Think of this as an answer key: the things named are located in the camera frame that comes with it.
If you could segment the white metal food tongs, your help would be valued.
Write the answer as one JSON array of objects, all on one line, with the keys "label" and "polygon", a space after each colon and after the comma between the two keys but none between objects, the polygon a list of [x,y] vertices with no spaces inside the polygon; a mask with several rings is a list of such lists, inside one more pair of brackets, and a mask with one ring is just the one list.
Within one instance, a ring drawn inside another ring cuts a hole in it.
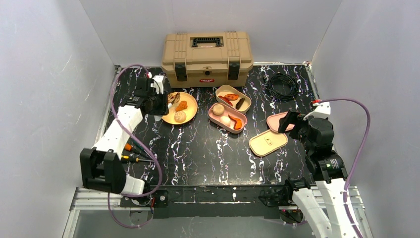
[{"label": "white metal food tongs", "polygon": [[174,106],[176,103],[174,103],[174,96],[175,96],[175,94],[176,94],[177,92],[173,92],[173,93],[170,93],[169,95],[168,95],[168,107],[169,108],[171,108],[172,106]]}]

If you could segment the fried chicken piece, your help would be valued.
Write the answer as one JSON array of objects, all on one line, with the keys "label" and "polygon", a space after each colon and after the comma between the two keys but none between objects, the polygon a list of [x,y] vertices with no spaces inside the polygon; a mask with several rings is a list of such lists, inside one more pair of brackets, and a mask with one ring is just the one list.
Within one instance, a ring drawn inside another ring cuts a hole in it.
[{"label": "fried chicken piece", "polygon": [[176,112],[180,112],[180,111],[183,111],[183,110],[185,110],[185,109],[187,109],[187,108],[188,108],[188,103],[187,103],[187,101],[181,101],[181,102],[178,104],[178,106],[176,107],[175,111],[176,111]]}]

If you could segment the dark brown sea cucumber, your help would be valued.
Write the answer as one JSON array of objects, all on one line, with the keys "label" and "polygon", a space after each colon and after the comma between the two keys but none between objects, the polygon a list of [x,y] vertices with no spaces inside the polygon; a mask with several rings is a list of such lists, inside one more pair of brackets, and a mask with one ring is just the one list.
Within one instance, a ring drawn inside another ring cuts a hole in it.
[{"label": "dark brown sea cucumber", "polygon": [[235,109],[236,110],[240,110],[240,108],[242,107],[244,101],[245,101],[245,98],[240,98],[239,101],[235,105]]}]

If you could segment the orange chicken wing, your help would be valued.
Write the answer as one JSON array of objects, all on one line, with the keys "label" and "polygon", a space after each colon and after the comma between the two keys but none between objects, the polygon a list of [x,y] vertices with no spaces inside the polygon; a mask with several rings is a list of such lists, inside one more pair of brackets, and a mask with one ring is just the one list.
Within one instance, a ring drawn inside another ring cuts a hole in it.
[{"label": "orange chicken wing", "polygon": [[231,115],[228,115],[228,117],[234,122],[234,130],[240,130],[242,128],[242,121],[239,118],[235,118]]}]

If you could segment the round beige bun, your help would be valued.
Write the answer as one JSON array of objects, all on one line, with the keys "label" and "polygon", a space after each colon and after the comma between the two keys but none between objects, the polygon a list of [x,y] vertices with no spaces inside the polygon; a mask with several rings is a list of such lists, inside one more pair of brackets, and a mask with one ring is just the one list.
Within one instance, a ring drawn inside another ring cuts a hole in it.
[{"label": "round beige bun", "polygon": [[215,104],[212,108],[212,113],[215,116],[222,116],[224,114],[225,107],[223,104]]}]

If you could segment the white boiled egg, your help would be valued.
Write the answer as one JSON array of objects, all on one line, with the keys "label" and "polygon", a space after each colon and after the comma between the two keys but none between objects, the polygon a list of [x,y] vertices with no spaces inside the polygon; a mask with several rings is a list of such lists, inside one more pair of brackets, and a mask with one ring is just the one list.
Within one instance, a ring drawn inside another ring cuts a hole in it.
[{"label": "white boiled egg", "polygon": [[220,122],[227,127],[230,127],[231,125],[231,119],[228,116],[221,116]]}]

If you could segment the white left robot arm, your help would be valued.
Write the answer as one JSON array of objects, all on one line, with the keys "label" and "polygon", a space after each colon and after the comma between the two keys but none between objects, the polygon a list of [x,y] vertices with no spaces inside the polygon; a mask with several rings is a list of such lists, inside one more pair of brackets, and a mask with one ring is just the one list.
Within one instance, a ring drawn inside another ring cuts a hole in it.
[{"label": "white left robot arm", "polygon": [[143,194],[146,183],[125,172],[121,162],[122,152],[130,133],[144,115],[161,119],[168,114],[168,93],[163,84],[162,75],[142,80],[131,95],[124,96],[117,118],[104,135],[92,148],[81,151],[81,174],[85,188],[129,196]]}]

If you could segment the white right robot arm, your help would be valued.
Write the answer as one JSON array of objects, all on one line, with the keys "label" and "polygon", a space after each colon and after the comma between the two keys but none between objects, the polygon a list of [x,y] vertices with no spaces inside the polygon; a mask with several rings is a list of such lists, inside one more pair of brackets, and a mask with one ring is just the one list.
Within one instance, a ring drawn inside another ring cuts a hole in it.
[{"label": "white right robot arm", "polygon": [[361,238],[353,219],[346,181],[348,173],[342,158],[333,150],[334,130],[327,116],[314,117],[289,111],[279,120],[278,132],[299,140],[305,149],[307,167],[321,192],[325,208],[315,199],[305,178],[289,178],[281,189],[263,190],[259,200],[267,207],[295,204],[317,238]]}]

